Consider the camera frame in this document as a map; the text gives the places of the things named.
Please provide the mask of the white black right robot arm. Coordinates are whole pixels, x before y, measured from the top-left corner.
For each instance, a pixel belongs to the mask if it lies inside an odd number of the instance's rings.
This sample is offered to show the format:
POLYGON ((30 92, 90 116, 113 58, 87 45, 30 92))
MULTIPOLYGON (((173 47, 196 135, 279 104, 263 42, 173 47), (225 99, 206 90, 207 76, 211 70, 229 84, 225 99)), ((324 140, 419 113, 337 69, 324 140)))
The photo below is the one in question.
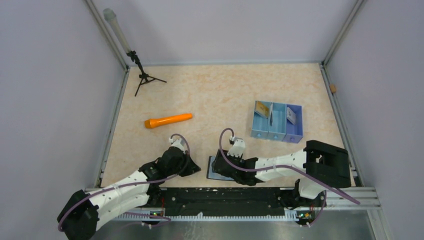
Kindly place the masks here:
POLYGON ((217 150, 210 160, 210 174, 246 186, 297 176, 293 200, 299 206, 307 206, 325 190, 358 204, 343 191, 352 185, 349 153, 344 148, 308 140, 304 149, 287 155, 243 159, 244 141, 238 138, 231 144, 230 150, 217 150))

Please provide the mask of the light blue drawer organizer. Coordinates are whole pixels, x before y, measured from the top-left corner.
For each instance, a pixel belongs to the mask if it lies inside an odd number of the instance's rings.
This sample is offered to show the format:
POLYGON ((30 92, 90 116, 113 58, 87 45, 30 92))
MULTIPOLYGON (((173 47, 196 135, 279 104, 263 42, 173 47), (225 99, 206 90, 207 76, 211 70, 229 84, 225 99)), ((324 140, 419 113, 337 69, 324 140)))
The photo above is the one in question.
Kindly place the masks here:
POLYGON ((260 101, 269 107, 269 117, 264 118, 253 110, 250 136, 257 139, 298 144, 304 137, 303 108, 300 105, 260 101), (287 107, 296 113, 296 125, 286 117, 287 107))

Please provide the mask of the white credit card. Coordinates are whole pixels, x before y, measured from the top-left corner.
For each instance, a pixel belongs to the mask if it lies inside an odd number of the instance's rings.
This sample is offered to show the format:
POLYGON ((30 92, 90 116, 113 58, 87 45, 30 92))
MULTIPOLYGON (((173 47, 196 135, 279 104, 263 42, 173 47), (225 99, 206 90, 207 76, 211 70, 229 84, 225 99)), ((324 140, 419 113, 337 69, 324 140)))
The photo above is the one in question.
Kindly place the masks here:
POLYGON ((293 125, 297 123, 297 115, 290 107, 286 108, 286 119, 293 125))

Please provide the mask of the small tan block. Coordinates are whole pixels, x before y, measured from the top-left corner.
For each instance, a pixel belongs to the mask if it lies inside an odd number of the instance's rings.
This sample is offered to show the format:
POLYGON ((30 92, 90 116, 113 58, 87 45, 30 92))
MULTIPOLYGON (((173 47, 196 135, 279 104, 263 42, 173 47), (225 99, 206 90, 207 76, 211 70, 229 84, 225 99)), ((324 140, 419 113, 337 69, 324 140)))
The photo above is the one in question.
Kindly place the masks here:
POLYGON ((329 84, 329 89, 330 89, 331 94, 335 94, 337 92, 337 87, 333 83, 329 84))

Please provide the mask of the orange flashlight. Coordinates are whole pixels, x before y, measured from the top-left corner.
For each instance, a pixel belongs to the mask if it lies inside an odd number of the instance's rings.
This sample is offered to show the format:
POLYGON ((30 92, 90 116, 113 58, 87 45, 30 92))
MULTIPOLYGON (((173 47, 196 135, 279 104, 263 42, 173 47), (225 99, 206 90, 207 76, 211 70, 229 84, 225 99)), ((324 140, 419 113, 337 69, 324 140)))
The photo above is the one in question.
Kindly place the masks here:
POLYGON ((164 125, 179 123, 193 118, 192 113, 184 113, 179 115, 167 116, 162 118, 150 118, 144 122, 146 129, 154 129, 164 125))

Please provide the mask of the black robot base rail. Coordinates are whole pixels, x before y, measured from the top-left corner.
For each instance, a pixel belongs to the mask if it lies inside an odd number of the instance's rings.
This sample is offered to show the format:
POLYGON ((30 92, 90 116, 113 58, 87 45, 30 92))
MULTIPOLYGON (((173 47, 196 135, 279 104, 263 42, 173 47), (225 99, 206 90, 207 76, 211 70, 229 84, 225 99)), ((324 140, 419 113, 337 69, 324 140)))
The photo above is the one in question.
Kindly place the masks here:
POLYGON ((294 188, 168 187, 152 194, 144 207, 171 217, 265 217, 283 216, 290 210, 309 212, 325 205, 324 193, 308 199, 298 196, 294 188))

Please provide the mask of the grey tube on tripod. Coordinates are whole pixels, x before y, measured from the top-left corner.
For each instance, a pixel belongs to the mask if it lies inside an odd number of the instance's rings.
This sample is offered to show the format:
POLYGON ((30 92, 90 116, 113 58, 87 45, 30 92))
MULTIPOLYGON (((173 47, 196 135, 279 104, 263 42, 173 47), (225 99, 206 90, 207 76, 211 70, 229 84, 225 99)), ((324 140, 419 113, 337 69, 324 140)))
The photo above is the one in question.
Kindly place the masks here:
POLYGON ((124 52, 128 55, 132 50, 130 48, 130 45, 119 25, 117 16, 115 12, 110 8, 105 8, 103 11, 103 17, 106 20, 106 22, 110 25, 112 31, 114 32, 117 40, 121 44, 124 52))

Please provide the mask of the black mini tripod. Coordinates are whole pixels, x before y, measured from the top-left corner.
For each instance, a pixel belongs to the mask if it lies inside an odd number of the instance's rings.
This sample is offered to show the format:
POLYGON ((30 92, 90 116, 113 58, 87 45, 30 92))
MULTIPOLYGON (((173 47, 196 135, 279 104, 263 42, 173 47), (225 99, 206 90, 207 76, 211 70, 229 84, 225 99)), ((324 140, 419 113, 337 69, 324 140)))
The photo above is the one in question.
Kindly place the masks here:
POLYGON ((151 83, 153 81, 160 81, 160 82, 163 82, 163 83, 167 83, 166 80, 156 78, 156 77, 152 77, 144 71, 144 68, 141 64, 141 61, 140 61, 136 51, 130 50, 129 52, 126 53, 126 55, 128 57, 130 57, 131 61, 134 62, 137 65, 137 67, 139 68, 139 70, 141 72, 141 74, 138 75, 140 81, 139 81, 137 90, 134 94, 135 97, 138 95, 138 92, 140 90, 141 85, 145 85, 145 84, 151 83))

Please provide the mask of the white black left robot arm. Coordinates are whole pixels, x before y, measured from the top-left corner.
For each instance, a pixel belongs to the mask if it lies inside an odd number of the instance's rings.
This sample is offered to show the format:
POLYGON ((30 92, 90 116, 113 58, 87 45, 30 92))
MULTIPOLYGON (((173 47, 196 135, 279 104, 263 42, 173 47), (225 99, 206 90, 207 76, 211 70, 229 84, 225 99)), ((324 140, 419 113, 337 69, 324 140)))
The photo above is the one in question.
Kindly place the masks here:
POLYGON ((88 240, 103 225, 136 207, 154 207, 162 200, 160 185, 200 172, 186 150, 169 147, 161 157, 127 177, 98 190, 78 190, 57 217, 58 231, 69 240, 88 240))

